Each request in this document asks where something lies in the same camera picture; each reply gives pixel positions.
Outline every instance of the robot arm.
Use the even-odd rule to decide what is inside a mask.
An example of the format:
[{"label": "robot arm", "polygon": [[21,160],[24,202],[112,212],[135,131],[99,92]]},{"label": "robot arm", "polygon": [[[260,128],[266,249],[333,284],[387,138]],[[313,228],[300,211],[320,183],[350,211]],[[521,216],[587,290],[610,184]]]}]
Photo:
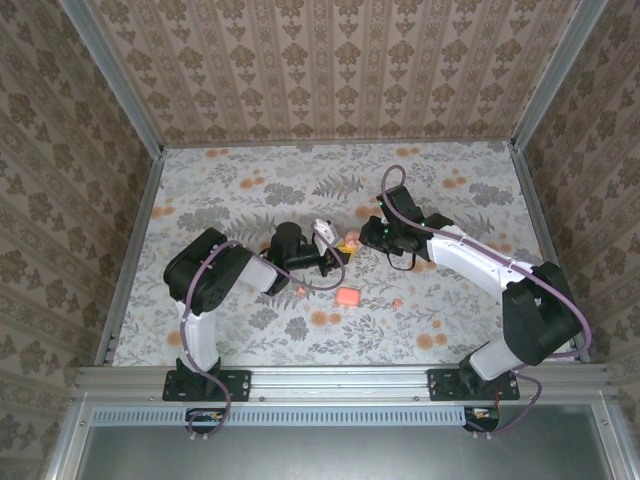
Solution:
[{"label": "robot arm", "polygon": [[[316,220],[313,229],[331,245],[337,244],[338,235],[329,222]],[[209,228],[169,262],[164,272],[164,282],[169,286],[169,294],[176,302],[181,318],[186,308],[187,292],[200,265],[213,250],[226,241],[224,234]],[[348,257],[348,254],[339,251],[336,253]],[[342,259],[343,263],[347,262],[347,258]],[[302,235],[301,228],[291,222],[278,225],[263,259],[257,258],[240,244],[220,252],[215,262],[198,280],[185,328],[190,353],[200,368],[210,371],[219,367],[214,310],[237,281],[258,292],[276,295],[289,283],[289,279],[274,266],[287,273],[318,266],[322,276],[326,276],[331,269],[338,267],[338,263],[327,245],[315,233],[309,243]],[[191,369],[190,362],[186,361],[182,351],[180,363]]]},{"label": "robot arm", "polygon": [[[450,219],[440,214],[425,218],[404,186],[394,187],[386,193],[395,210],[409,220],[466,237]],[[581,331],[580,323],[569,309],[529,279],[466,243],[407,225],[385,205],[382,195],[377,198],[386,221],[370,217],[360,232],[363,245],[387,255],[411,253],[451,268],[502,303],[502,334],[460,362],[462,389],[469,395],[491,388],[491,381],[523,364],[538,365]],[[571,298],[566,279],[556,265],[547,262],[536,267],[510,260],[485,245],[482,247],[509,260],[510,265],[532,272]]]}]

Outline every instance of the patterned wall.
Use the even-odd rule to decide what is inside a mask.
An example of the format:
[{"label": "patterned wall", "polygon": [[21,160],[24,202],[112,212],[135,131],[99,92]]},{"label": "patterned wall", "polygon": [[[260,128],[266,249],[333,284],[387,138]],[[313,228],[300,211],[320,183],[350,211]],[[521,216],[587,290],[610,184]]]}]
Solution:
[{"label": "patterned wall", "polygon": [[526,155],[593,357],[640,439],[640,3],[609,2]]},{"label": "patterned wall", "polygon": [[36,478],[93,363],[150,159],[55,1],[0,1],[0,477]]},{"label": "patterned wall", "polygon": [[577,0],[89,0],[165,143],[508,137]]}]

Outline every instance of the floral tablecloth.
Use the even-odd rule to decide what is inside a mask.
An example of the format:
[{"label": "floral tablecloth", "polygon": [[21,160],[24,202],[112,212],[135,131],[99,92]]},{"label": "floral tablecloth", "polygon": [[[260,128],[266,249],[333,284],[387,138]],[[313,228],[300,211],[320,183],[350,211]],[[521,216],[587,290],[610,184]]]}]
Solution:
[{"label": "floral tablecloth", "polygon": [[[175,362],[179,319],[162,273],[204,229],[213,226],[255,251],[284,221],[307,235],[315,218],[331,220],[341,234],[359,230],[380,213],[375,196],[394,163],[406,167],[407,187],[425,215],[441,212],[501,252],[541,261],[506,142],[181,149],[165,151],[164,159],[116,366]],[[409,258],[395,262],[408,265]],[[318,285],[338,277],[294,273]],[[344,285],[361,291],[359,307],[334,306],[335,292],[298,296],[289,285],[267,297],[237,283],[216,310],[224,363],[457,362],[500,332],[495,300],[428,262],[400,272],[363,248],[347,265]],[[394,300],[402,302],[395,311]]]}]

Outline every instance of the black mounting bracket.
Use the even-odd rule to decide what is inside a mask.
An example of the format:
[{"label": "black mounting bracket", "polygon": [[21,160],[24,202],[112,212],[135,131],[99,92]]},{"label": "black mounting bracket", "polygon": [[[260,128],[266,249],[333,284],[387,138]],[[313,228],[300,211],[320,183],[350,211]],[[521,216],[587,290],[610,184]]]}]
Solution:
[{"label": "black mounting bracket", "polygon": [[[229,389],[231,401],[248,402],[251,370],[221,370],[220,360],[208,372]],[[176,369],[167,373],[162,391],[165,402],[224,402],[224,393],[211,380],[193,372],[178,358]]]},{"label": "black mounting bracket", "polygon": [[518,381],[512,372],[505,372],[499,377],[486,382],[482,389],[471,392],[465,386],[459,368],[434,368],[427,370],[429,399],[432,402],[447,401],[495,401],[519,400]]}]

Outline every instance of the orange block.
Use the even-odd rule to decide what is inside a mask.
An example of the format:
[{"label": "orange block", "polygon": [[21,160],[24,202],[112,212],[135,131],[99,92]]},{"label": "orange block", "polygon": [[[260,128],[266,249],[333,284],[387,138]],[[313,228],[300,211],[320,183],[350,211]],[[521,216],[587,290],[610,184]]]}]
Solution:
[{"label": "orange block", "polygon": [[357,307],[360,305],[360,290],[341,287],[336,292],[336,303],[345,307]]}]

